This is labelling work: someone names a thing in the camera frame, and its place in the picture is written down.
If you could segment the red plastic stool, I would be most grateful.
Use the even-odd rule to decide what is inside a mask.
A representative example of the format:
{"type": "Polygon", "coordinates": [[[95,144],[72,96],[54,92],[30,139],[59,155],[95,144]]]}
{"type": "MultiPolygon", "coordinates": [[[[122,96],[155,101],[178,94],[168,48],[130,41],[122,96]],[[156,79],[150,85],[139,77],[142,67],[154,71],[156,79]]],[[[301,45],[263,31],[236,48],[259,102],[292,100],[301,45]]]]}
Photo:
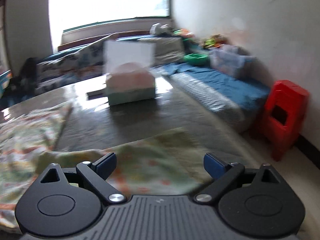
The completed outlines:
{"type": "Polygon", "coordinates": [[[272,145],[271,157],[280,161],[297,140],[308,108],[309,92],[290,80],[274,83],[264,104],[258,131],[272,145]]]}

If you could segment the window with green frame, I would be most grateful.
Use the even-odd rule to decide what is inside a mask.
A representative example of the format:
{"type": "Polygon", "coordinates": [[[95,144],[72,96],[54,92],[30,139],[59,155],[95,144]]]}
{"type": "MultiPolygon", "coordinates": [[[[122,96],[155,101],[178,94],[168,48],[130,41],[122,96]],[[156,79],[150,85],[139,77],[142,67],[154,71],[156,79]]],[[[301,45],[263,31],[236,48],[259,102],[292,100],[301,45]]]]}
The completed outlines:
{"type": "Polygon", "coordinates": [[[172,23],[170,0],[53,0],[51,4],[54,51],[112,32],[172,23]]]}

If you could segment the grey striped cushion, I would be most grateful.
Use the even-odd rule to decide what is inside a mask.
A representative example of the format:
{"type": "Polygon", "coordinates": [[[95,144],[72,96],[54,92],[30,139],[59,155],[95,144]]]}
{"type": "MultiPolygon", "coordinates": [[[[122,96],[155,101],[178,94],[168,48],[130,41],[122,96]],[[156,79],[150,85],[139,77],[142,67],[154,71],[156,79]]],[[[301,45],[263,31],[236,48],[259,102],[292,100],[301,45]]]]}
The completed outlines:
{"type": "Polygon", "coordinates": [[[155,45],[153,66],[181,61],[185,55],[183,42],[180,37],[145,37],[139,38],[138,42],[155,45]]]}

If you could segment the green plastic basin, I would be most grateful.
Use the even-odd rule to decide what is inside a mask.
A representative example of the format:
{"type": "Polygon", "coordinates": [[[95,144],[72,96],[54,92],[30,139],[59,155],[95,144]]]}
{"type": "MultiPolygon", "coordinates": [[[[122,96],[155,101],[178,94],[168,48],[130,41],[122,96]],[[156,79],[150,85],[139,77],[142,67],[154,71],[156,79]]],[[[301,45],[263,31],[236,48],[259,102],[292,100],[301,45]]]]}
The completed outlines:
{"type": "Polygon", "coordinates": [[[206,54],[188,54],[183,57],[183,60],[192,66],[204,66],[209,58],[206,54]]]}

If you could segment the large butterfly print pillow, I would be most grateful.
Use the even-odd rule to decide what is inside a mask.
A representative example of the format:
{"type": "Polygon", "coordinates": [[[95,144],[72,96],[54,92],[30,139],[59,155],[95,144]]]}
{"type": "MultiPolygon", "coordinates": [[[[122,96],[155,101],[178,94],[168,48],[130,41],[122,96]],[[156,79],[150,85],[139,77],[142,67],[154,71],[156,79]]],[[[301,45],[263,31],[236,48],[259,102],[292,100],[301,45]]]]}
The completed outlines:
{"type": "Polygon", "coordinates": [[[118,34],[110,34],[103,37],[75,53],[76,68],[84,68],[88,66],[95,66],[103,63],[104,60],[104,43],[107,40],[116,40],[118,34]]]}

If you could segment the white plush toy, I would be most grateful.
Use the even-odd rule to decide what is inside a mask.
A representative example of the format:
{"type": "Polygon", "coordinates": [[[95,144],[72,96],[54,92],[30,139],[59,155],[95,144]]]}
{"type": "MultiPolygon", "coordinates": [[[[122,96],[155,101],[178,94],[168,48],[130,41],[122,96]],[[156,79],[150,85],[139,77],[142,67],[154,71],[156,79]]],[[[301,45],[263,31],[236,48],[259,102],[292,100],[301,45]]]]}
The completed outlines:
{"type": "Polygon", "coordinates": [[[170,35],[171,28],[168,24],[155,23],[151,26],[150,35],[170,35]]]}

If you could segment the yellow green plush toy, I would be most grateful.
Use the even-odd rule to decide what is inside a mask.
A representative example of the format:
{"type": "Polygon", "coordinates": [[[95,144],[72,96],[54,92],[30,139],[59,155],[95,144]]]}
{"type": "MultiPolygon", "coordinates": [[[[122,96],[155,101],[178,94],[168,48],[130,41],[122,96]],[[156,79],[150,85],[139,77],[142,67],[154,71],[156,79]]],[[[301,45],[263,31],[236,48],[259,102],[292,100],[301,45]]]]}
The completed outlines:
{"type": "Polygon", "coordinates": [[[226,44],[226,43],[227,43],[227,38],[225,38],[223,35],[216,34],[205,39],[202,42],[201,47],[203,49],[220,48],[223,44],[226,44]]]}

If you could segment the colourful patterned children's shirt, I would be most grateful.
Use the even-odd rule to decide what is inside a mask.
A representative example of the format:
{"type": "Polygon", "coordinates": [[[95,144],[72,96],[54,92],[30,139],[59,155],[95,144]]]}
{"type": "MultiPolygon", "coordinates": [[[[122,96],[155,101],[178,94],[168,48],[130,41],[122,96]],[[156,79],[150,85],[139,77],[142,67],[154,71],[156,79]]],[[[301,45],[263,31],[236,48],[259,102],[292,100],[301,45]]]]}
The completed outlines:
{"type": "Polygon", "coordinates": [[[183,128],[104,150],[57,152],[72,107],[69,103],[1,124],[1,229],[19,233],[14,209],[27,188],[50,163],[74,167],[96,161],[108,153],[117,156],[109,182],[126,196],[132,194],[183,194],[210,181],[203,168],[206,149],[183,128]]]}

